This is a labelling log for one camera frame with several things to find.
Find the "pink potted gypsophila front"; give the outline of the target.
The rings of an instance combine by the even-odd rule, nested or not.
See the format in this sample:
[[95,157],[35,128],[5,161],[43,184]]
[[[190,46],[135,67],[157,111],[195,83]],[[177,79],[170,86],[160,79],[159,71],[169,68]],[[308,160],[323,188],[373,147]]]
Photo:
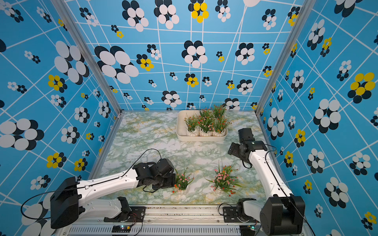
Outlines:
[[172,191],[172,193],[185,192],[188,188],[188,185],[194,181],[195,179],[194,173],[187,174],[186,170],[187,169],[185,169],[182,173],[179,173],[175,169],[176,178],[175,178],[174,190]]

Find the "pink potted gypsophila large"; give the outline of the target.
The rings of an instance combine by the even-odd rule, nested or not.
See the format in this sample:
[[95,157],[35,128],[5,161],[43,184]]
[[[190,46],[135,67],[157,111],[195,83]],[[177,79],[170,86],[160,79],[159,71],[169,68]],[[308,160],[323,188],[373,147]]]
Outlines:
[[235,162],[232,162],[226,165],[219,162],[214,168],[214,177],[212,179],[205,178],[211,183],[213,191],[221,191],[229,197],[240,192],[242,185],[240,184],[240,178],[237,174],[238,168],[235,168],[235,164]]

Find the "orange potted gypsophila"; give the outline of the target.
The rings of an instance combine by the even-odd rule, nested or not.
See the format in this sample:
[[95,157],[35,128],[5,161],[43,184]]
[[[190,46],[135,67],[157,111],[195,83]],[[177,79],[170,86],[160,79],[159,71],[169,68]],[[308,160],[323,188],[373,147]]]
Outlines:
[[213,135],[216,137],[225,136],[228,126],[231,124],[225,117],[221,117],[214,122]]

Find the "red potted gypsophila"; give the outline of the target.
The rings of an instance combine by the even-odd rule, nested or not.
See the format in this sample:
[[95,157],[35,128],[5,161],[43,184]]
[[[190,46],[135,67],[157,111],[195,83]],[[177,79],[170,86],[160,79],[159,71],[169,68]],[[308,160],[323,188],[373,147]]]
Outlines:
[[209,116],[198,117],[199,135],[201,137],[212,136],[214,118]]
[[221,119],[224,116],[226,108],[223,104],[213,105],[212,113],[215,119]]
[[186,116],[184,121],[187,127],[187,136],[199,136],[198,117],[196,115]]

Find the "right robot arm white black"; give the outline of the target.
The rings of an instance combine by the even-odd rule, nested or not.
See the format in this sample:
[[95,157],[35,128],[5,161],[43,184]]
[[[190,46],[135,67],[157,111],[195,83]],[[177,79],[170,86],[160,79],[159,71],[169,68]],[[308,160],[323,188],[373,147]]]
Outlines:
[[306,208],[303,198],[295,196],[284,183],[267,144],[255,140],[250,128],[240,129],[238,135],[239,143],[232,143],[228,154],[256,170],[266,195],[263,205],[252,198],[239,199],[236,205],[238,219],[243,223],[254,220],[268,236],[300,234]]

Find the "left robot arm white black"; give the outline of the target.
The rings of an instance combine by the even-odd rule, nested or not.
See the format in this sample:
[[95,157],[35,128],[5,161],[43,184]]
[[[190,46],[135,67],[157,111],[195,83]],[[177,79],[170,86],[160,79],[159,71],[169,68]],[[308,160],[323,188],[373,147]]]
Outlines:
[[157,163],[138,163],[128,170],[114,175],[76,181],[67,178],[50,197],[50,223],[52,229],[61,229],[78,219],[102,217],[105,222],[137,220],[126,197],[104,200],[103,197],[121,190],[152,187],[159,189],[174,187],[175,168],[169,159]]

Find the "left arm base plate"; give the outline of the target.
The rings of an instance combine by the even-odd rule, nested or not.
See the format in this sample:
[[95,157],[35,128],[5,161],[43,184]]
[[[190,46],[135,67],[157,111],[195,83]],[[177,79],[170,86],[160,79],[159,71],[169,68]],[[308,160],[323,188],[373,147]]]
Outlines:
[[104,218],[104,222],[143,222],[146,213],[145,206],[130,206],[130,210],[122,211],[114,218]]

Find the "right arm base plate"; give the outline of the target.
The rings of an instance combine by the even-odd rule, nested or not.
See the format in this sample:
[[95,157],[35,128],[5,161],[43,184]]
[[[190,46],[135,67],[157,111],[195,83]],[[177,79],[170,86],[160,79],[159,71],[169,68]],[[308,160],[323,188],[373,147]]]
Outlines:
[[248,220],[246,220],[238,216],[237,207],[235,206],[221,207],[221,214],[223,215],[224,223],[251,223],[251,224],[259,223],[259,221],[257,221],[254,218],[249,217]]

